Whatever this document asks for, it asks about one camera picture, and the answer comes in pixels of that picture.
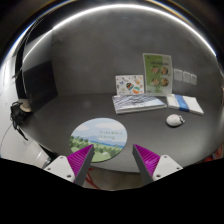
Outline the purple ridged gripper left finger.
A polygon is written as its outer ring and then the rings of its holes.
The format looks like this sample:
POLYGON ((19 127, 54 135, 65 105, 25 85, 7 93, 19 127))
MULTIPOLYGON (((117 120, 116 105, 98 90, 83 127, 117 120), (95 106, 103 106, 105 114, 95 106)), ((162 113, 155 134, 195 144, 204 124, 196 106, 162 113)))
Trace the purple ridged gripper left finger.
POLYGON ((69 156, 58 156, 45 171, 82 186, 94 154, 94 145, 88 145, 69 156))

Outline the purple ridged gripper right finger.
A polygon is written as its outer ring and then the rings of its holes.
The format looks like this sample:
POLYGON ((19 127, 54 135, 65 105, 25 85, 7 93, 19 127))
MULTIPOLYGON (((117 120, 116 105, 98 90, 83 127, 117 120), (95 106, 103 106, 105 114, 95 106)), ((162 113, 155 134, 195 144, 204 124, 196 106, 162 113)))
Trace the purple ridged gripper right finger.
POLYGON ((182 169, 182 167, 168 155, 159 156, 137 144, 133 145, 132 154, 144 185, 160 180, 182 169))

